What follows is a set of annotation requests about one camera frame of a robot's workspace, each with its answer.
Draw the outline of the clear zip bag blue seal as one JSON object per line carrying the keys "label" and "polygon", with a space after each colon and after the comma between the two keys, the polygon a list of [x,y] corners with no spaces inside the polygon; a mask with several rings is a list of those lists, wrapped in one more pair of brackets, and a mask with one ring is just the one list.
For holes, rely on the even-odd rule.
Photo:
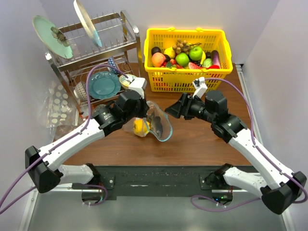
{"label": "clear zip bag blue seal", "polygon": [[[147,116],[149,116],[152,112],[155,112],[156,116],[160,116],[161,123],[162,123],[162,126],[163,126],[163,134],[162,134],[161,138],[157,138],[151,131],[149,131],[148,134],[154,135],[156,137],[156,139],[161,141],[161,142],[167,141],[172,136],[172,133],[173,133],[173,127],[172,127],[172,125],[169,121],[168,115],[165,112],[163,112],[161,110],[161,108],[156,103],[154,103],[152,101],[147,101],[147,105],[149,106],[149,110],[147,111],[146,117],[144,117],[142,119],[147,120]],[[132,118],[128,123],[126,123],[122,127],[122,129],[125,132],[130,132],[130,133],[134,134],[133,133],[133,122],[136,118],[137,117]]]}

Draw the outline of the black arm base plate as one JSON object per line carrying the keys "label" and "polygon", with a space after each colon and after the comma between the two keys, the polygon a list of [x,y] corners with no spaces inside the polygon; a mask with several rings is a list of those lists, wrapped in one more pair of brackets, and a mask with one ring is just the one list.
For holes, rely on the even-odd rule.
{"label": "black arm base plate", "polygon": [[217,166],[95,166],[95,185],[108,191],[108,199],[121,196],[191,197],[211,196],[214,191],[235,190],[216,183]]}

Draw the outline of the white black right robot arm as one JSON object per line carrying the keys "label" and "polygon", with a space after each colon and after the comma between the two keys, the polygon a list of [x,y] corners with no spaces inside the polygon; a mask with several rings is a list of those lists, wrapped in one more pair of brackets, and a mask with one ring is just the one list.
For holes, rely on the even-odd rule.
{"label": "white black right robot arm", "polygon": [[228,112],[227,99],[221,91],[208,92],[204,101],[184,93],[165,112],[175,118],[188,120],[196,117],[210,123],[214,134],[239,151],[258,171],[256,174],[247,173],[224,164],[214,173],[214,183],[218,188],[235,186],[246,190],[278,215],[296,203],[304,192],[307,177],[301,171],[293,172],[280,163],[258,142],[247,125]]}

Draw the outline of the yellow bell pepper toy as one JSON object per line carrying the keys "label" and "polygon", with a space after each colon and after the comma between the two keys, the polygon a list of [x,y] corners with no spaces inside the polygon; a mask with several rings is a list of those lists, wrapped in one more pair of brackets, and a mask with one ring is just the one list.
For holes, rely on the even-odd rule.
{"label": "yellow bell pepper toy", "polygon": [[133,122],[133,133],[139,137],[145,137],[151,130],[151,125],[147,120],[136,118]]}

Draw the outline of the grey fish toy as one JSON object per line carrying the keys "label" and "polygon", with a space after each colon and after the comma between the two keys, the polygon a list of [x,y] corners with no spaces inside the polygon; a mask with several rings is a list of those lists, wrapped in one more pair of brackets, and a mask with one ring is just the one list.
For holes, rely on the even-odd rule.
{"label": "grey fish toy", "polygon": [[150,123],[150,131],[157,138],[161,138],[163,134],[163,126],[160,116],[157,116],[155,115],[155,112],[152,112],[149,116],[147,116],[147,121]]}

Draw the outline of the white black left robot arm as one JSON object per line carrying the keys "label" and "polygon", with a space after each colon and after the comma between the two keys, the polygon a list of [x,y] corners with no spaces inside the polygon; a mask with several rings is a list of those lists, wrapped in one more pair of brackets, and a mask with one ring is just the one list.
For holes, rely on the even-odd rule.
{"label": "white black left robot arm", "polygon": [[125,90],[113,106],[105,106],[77,129],[59,140],[37,149],[25,151],[25,167],[40,193],[46,193],[59,184],[79,183],[96,188],[101,175],[93,164],[68,166],[64,162],[94,141],[119,130],[132,118],[144,118],[149,107],[142,90]]}

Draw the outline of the red yellow apple toy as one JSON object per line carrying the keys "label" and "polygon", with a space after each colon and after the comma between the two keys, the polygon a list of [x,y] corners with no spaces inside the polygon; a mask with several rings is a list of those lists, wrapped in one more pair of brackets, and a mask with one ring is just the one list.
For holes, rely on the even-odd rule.
{"label": "red yellow apple toy", "polygon": [[166,57],[160,52],[156,52],[152,55],[152,65],[154,67],[161,67],[165,60]]}

